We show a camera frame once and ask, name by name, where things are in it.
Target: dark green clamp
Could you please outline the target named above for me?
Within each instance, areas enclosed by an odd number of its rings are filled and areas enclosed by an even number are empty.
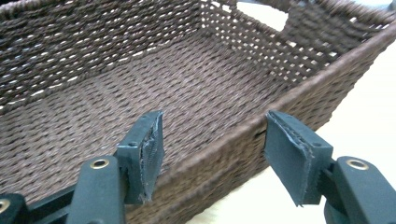
[[[332,146],[295,117],[267,114],[264,156],[296,205],[327,199],[329,224],[396,223],[396,192],[368,161],[332,159]]]
[[[0,223],[125,223],[125,203],[151,200],[163,154],[163,112],[149,112],[113,156],[85,161],[75,186],[29,206],[20,194],[0,195]]]

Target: woven texture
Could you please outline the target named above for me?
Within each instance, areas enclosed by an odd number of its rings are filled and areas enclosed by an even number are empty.
[[[0,192],[28,203],[74,184],[136,119],[164,112],[153,202],[133,223],[183,223],[268,166],[269,109],[317,129],[396,38],[394,15],[349,2],[29,1],[0,6]]]

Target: white table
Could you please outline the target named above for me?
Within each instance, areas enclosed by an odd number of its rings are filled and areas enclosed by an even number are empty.
[[[286,15],[239,4],[248,15],[283,28]],[[334,146],[333,158],[354,156],[373,163],[396,189],[396,44],[382,53],[318,134]],[[250,179],[189,224],[325,223],[323,205],[295,207],[271,168]]]

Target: metal grommet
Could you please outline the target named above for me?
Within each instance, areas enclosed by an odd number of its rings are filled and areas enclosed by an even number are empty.
[[[353,167],[357,170],[368,170],[369,166],[364,163],[363,161],[357,161],[357,160],[347,160],[346,164],[348,164],[350,167]]]
[[[97,169],[102,169],[102,168],[108,166],[108,164],[109,164],[108,160],[100,159],[100,160],[97,160],[97,161],[93,161],[90,166],[91,166],[92,169],[97,170]]]
[[[0,214],[9,208],[11,202],[8,199],[0,199]]]

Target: woven basket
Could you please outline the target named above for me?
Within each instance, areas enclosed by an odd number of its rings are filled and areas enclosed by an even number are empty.
[[[0,6],[0,192],[28,203],[74,184],[136,119],[164,112],[153,202],[133,223],[181,223],[268,166],[269,109],[314,130],[396,38],[393,14],[346,1],[30,0]]]

